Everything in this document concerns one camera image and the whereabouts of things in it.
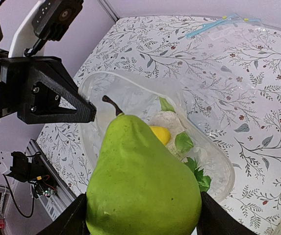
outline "clear plastic container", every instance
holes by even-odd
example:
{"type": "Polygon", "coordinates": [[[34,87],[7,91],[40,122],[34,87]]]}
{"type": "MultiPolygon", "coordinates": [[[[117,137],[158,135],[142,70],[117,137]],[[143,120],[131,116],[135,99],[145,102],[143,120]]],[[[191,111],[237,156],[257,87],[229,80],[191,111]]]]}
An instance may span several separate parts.
{"type": "Polygon", "coordinates": [[[79,128],[83,150],[92,168],[96,167],[106,129],[115,118],[113,107],[102,102],[102,97],[109,96],[124,113],[136,115],[146,123],[161,111],[159,97],[162,97],[174,107],[194,143],[189,157],[196,159],[212,179],[209,195],[220,202],[231,192],[235,181],[233,166],[225,153],[187,119],[184,96],[177,81],[147,79],[126,71],[101,71],[89,74],[78,92],[97,108],[95,121],[82,123],[79,128]]]}

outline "white wall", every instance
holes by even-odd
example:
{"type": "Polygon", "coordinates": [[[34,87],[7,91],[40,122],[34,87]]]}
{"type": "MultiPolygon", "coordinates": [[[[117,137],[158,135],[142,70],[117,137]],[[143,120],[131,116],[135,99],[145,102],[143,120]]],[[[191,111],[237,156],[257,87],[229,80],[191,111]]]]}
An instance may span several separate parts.
{"type": "MultiPolygon", "coordinates": [[[[0,48],[9,50],[17,28],[37,0],[7,0],[0,8],[0,24],[4,34],[0,48]]],[[[102,37],[114,25],[97,0],[85,0],[84,8],[60,42],[48,43],[46,55],[62,58],[73,76],[102,37]]],[[[24,151],[30,139],[36,139],[42,125],[26,125],[16,114],[0,120],[0,150],[24,151]]]]}
{"type": "Polygon", "coordinates": [[[261,18],[281,27],[281,0],[108,0],[120,17],[148,15],[223,16],[261,18]]]}

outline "red wire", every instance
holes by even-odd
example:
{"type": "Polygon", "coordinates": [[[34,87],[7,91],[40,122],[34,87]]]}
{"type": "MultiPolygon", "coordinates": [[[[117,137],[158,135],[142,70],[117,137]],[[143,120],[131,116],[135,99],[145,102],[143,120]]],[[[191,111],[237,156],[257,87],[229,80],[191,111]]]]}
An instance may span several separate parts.
{"type": "Polygon", "coordinates": [[[49,176],[49,175],[46,175],[46,177],[47,177],[47,178],[45,179],[45,181],[47,181],[47,180],[50,178],[50,176],[49,176]]]}
{"type": "Polygon", "coordinates": [[[53,186],[48,185],[46,182],[44,182],[44,180],[43,180],[43,183],[45,183],[46,186],[48,186],[48,187],[52,188],[54,191],[56,191],[56,189],[53,186]]]}

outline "cable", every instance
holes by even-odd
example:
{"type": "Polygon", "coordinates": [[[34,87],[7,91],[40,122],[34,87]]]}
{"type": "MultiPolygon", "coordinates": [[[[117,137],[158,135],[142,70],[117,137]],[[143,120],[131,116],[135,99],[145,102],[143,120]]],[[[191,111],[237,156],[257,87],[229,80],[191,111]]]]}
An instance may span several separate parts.
{"type": "Polygon", "coordinates": [[[0,6],[5,2],[6,0],[0,0],[0,6]]]}
{"type": "Polygon", "coordinates": [[[42,180],[42,182],[43,182],[46,186],[48,186],[48,187],[52,188],[54,191],[56,191],[56,189],[55,189],[53,186],[48,185],[44,180],[42,180]]]}
{"type": "Polygon", "coordinates": [[[37,185],[38,184],[38,182],[34,181],[34,180],[27,180],[27,182],[31,185],[37,185]]]}
{"type": "Polygon", "coordinates": [[[45,177],[46,177],[46,179],[44,179],[44,181],[47,181],[50,178],[49,175],[46,175],[45,177]]]}
{"type": "Polygon", "coordinates": [[[36,156],[41,156],[41,152],[38,151],[38,152],[36,152],[34,155],[30,155],[30,156],[26,156],[26,157],[28,157],[28,158],[34,158],[34,157],[36,157],[36,156]]]}
{"type": "Polygon", "coordinates": [[[16,201],[15,201],[14,194],[13,194],[13,191],[12,191],[10,185],[9,185],[9,182],[8,182],[8,180],[7,180],[7,177],[6,177],[5,175],[3,175],[3,176],[4,176],[5,181],[6,181],[6,183],[7,183],[9,192],[10,192],[11,197],[12,197],[13,202],[14,202],[14,205],[15,205],[17,211],[19,212],[19,214],[21,214],[23,217],[25,217],[25,218],[27,218],[27,219],[31,218],[32,215],[33,215],[33,211],[34,211],[34,196],[32,197],[32,208],[31,208],[31,213],[30,213],[30,215],[24,215],[24,214],[21,212],[21,210],[19,209],[19,207],[18,207],[18,205],[17,205],[17,203],[16,203],[16,201]]]}

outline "pear stem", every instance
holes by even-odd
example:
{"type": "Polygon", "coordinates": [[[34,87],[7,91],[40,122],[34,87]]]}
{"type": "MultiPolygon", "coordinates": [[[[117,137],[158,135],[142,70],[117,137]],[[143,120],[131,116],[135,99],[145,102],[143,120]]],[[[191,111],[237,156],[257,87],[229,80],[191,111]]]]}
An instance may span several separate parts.
{"type": "Polygon", "coordinates": [[[108,96],[106,96],[106,95],[104,95],[103,97],[102,97],[102,101],[103,102],[106,102],[106,103],[110,103],[111,105],[113,105],[114,106],[114,108],[115,108],[115,110],[116,110],[116,116],[118,116],[119,114],[122,114],[123,113],[123,111],[119,108],[119,106],[117,106],[117,104],[113,101],[113,100],[111,100],[108,96]]]}

